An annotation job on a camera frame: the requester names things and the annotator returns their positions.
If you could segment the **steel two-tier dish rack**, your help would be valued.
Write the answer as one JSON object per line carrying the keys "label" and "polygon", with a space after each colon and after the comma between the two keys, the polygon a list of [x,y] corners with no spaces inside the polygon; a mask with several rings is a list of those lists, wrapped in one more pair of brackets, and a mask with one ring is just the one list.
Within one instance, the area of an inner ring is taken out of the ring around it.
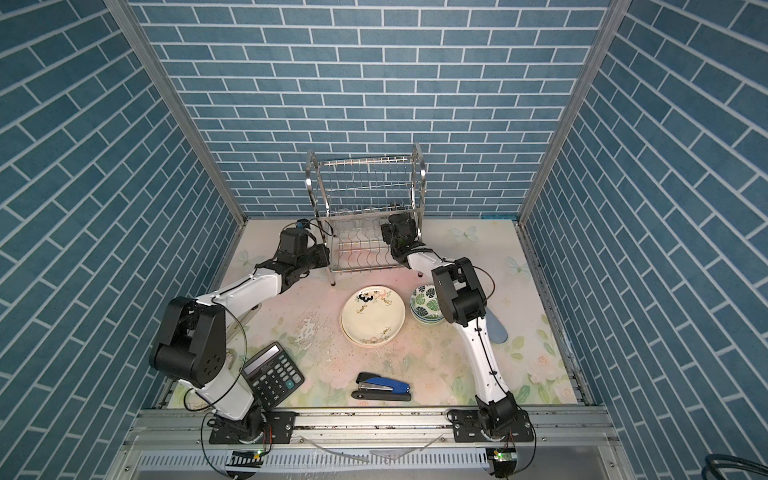
{"label": "steel two-tier dish rack", "polygon": [[321,160],[307,154],[305,185],[329,249],[331,278],[400,266],[382,231],[390,216],[406,216],[413,225],[407,234],[422,238],[426,174],[417,143],[390,156]]}

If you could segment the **green leaf pattern bowl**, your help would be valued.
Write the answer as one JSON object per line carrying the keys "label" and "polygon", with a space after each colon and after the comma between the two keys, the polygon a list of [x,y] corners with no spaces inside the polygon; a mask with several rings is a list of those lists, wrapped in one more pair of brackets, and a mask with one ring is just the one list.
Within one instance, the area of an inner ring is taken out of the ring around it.
{"label": "green leaf pattern bowl", "polygon": [[413,291],[410,308],[414,317],[421,323],[438,324],[444,320],[433,284],[421,285]]}

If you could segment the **white plate with painted design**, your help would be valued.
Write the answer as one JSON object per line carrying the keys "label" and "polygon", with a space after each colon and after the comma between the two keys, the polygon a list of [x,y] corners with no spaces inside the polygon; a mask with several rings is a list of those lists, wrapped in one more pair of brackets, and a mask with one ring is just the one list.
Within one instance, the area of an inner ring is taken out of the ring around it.
{"label": "white plate with painted design", "polygon": [[392,341],[405,318],[405,304],[397,292],[386,286],[368,286],[347,300],[340,323],[352,343],[374,348]]}

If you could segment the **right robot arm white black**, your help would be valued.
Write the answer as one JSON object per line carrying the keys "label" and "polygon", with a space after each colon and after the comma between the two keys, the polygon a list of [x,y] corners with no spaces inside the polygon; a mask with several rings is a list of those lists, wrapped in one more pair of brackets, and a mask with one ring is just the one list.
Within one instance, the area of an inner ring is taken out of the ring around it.
{"label": "right robot arm white black", "polygon": [[447,260],[427,247],[419,240],[416,220],[408,213],[389,216],[381,231],[394,260],[432,277],[441,313],[461,334],[474,377],[483,434],[492,440],[534,440],[528,413],[508,388],[492,351],[487,296],[472,262],[466,257]]}

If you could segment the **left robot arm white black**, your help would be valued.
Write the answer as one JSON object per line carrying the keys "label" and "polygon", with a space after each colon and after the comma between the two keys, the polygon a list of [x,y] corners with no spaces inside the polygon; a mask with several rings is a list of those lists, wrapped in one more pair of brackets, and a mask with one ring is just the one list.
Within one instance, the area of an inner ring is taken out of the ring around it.
{"label": "left robot arm white black", "polygon": [[329,249],[300,219],[280,232],[276,252],[243,279],[195,298],[176,297],[166,306],[149,354],[149,364],[168,378],[191,386],[215,414],[240,422],[256,400],[225,365],[228,329],[244,328],[242,317],[276,297],[310,271],[329,265]]}

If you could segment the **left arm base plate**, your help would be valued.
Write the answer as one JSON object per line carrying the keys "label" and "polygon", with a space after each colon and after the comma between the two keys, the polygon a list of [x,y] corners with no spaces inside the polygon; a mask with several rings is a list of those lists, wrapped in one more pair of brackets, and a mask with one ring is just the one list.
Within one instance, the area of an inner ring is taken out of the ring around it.
{"label": "left arm base plate", "polygon": [[214,415],[206,421],[211,428],[209,442],[213,445],[288,444],[296,414],[294,412],[264,412],[255,409],[242,420],[229,420]]}

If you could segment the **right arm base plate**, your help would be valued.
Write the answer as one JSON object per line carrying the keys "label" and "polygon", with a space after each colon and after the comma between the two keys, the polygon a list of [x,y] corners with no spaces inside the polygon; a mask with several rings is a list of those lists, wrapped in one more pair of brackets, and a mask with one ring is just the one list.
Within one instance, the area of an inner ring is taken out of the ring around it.
{"label": "right arm base plate", "polygon": [[528,412],[518,408],[507,420],[493,421],[480,409],[450,409],[446,419],[457,443],[532,442],[535,439]]}

